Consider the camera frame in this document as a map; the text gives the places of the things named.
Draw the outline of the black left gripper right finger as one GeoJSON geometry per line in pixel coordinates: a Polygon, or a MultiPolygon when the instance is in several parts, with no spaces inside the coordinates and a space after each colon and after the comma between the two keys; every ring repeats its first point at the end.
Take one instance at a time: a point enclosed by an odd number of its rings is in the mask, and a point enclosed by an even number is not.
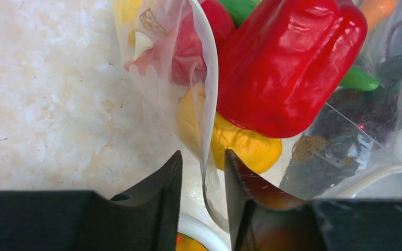
{"type": "Polygon", "coordinates": [[[402,199],[302,200],[224,162],[232,250],[402,250],[402,199]]]}

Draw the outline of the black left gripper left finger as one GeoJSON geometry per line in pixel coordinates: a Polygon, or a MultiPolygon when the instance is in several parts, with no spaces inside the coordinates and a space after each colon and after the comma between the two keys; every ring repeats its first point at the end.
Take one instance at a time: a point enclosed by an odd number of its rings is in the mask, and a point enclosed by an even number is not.
{"type": "Polygon", "coordinates": [[[0,250],[175,250],[183,158],[106,199],[92,190],[0,191],[0,250]]]}

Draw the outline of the yellow toy mango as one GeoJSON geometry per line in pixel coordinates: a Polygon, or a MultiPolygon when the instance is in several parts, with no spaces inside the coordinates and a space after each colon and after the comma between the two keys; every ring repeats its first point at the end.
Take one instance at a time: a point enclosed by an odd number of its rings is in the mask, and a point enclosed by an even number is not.
{"type": "MultiPolygon", "coordinates": [[[[199,150],[199,127],[195,111],[203,116],[206,95],[204,86],[196,84],[190,87],[179,101],[176,124],[181,141],[193,153],[199,150]]],[[[210,150],[216,167],[225,168],[225,150],[233,150],[240,159],[255,173],[269,170],[282,153],[281,139],[268,138],[255,131],[235,126],[220,114],[215,114],[215,123],[210,150]]]]}

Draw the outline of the clear zip top bag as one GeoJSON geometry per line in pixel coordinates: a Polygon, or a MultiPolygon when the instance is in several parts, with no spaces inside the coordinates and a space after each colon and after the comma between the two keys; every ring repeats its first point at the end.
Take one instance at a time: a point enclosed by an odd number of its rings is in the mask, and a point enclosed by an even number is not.
{"type": "Polygon", "coordinates": [[[200,162],[229,230],[232,150],[295,197],[402,172],[402,1],[113,1],[129,79],[200,162]]]}

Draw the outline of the red toy bell pepper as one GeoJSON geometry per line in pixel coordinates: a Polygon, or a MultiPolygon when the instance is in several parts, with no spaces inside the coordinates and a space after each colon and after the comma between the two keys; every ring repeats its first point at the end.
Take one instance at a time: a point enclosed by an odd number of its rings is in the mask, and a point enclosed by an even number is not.
{"type": "Polygon", "coordinates": [[[270,138],[303,132],[367,34],[352,1],[262,1],[220,47],[217,112],[270,138]]]}

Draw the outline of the green toy cucumber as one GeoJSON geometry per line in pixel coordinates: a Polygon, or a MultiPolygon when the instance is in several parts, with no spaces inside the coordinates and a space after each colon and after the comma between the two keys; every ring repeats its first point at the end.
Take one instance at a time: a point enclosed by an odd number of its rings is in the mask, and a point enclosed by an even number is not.
{"type": "MultiPolygon", "coordinates": [[[[260,1],[251,0],[219,0],[219,2],[231,16],[236,28],[240,27],[260,3],[260,1]]],[[[358,67],[352,66],[339,86],[370,92],[379,87],[379,81],[369,76],[358,67]]]]}

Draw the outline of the small red toy tomato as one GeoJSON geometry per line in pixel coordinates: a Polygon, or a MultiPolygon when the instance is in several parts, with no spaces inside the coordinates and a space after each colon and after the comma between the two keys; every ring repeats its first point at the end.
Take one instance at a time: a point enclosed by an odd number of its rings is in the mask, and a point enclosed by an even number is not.
{"type": "MultiPolygon", "coordinates": [[[[212,28],[216,47],[219,48],[236,30],[232,17],[219,1],[204,1],[201,7],[212,28]]],[[[176,38],[172,58],[172,82],[189,86],[191,76],[203,79],[205,73],[202,43],[195,31],[193,14],[189,13],[182,19],[176,38]]]]}

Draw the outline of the yellow toy lemon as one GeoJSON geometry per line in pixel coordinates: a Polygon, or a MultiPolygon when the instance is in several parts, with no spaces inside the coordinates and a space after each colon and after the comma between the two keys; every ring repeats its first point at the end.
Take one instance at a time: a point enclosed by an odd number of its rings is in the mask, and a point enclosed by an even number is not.
{"type": "Polygon", "coordinates": [[[113,11],[120,45],[135,45],[135,25],[142,0],[114,0],[113,11]]]}

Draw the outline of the orange toy carrot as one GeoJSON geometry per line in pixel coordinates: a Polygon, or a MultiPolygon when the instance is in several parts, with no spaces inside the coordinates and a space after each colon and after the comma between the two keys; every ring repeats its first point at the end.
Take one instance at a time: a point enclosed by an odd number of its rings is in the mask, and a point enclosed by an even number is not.
{"type": "Polygon", "coordinates": [[[389,17],[398,5],[399,0],[364,0],[359,5],[360,11],[370,26],[389,17]]]}

